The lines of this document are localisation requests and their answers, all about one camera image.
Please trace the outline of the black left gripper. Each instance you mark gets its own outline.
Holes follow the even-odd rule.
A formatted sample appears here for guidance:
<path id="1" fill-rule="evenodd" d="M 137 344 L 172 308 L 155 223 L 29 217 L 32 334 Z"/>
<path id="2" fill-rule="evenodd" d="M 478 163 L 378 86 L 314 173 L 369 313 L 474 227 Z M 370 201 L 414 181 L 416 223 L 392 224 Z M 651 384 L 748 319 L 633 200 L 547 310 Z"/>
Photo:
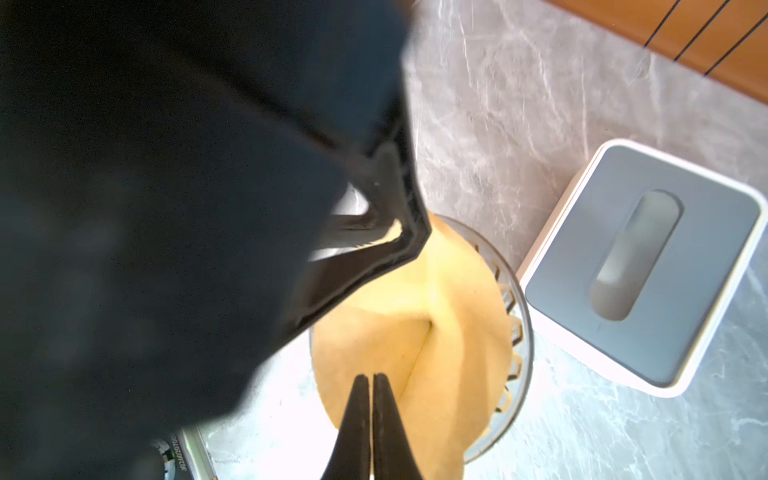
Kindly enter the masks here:
<path id="1" fill-rule="evenodd" d="M 1 475 L 232 413 L 401 97 L 409 1 L 1 5 Z"/>

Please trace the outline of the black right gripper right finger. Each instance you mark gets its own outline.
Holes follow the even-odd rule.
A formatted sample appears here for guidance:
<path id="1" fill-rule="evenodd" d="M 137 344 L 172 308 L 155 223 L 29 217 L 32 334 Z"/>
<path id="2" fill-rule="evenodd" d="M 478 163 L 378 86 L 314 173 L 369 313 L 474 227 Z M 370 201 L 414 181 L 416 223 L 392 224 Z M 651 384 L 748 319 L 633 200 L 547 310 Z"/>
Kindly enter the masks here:
<path id="1" fill-rule="evenodd" d="M 373 475 L 375 479 L 422 480 L 388 377 L 373 378 Z"/>

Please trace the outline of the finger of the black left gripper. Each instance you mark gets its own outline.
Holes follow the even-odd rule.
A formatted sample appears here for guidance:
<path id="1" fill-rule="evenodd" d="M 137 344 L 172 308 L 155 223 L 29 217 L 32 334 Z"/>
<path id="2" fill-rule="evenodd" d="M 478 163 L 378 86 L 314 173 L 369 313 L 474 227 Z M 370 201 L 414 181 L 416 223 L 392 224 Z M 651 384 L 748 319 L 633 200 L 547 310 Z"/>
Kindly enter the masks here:
<path id="1" fill-rule="evenodd" d="M 329 217 L 318 248 L 337 252 L 307 263 L 293 306 L 277 329 L 276 350 L 362 286 L 416 259 L 431 234 L 404 90 L 396 94 L 376 133 L 368 154 L 347 151 L 335 160 L 368 207 L 362 214 Z"/>

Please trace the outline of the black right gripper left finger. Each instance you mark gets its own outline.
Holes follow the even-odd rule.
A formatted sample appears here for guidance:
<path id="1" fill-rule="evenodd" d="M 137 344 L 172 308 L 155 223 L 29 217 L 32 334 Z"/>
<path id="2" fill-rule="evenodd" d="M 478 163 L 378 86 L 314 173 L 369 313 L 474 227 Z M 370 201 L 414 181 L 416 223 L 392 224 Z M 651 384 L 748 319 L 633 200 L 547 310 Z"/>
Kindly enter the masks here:
<path id="1" fill-rule="evenodd" d="M 336 442 L 322 480 L 367 480 L 370 477 L 370 394 L 365 375 L 355 377 Z"/>

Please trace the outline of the brown paper coffee filter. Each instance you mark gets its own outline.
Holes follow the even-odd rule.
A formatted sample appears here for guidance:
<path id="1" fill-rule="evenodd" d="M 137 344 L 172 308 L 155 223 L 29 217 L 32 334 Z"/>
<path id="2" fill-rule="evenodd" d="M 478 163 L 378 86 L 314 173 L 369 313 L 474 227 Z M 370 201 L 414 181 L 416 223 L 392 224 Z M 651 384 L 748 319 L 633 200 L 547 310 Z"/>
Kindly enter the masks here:
<path id="1" fill-rule="evenodd" d="M 312 329 L 320 399 L 339 427 L 360 374 L 385 374 L 426 479 L 460 479 L 513 359 L 513 322 L 484 259 L 430 215 L 418 258 L 361 287 Z"/>

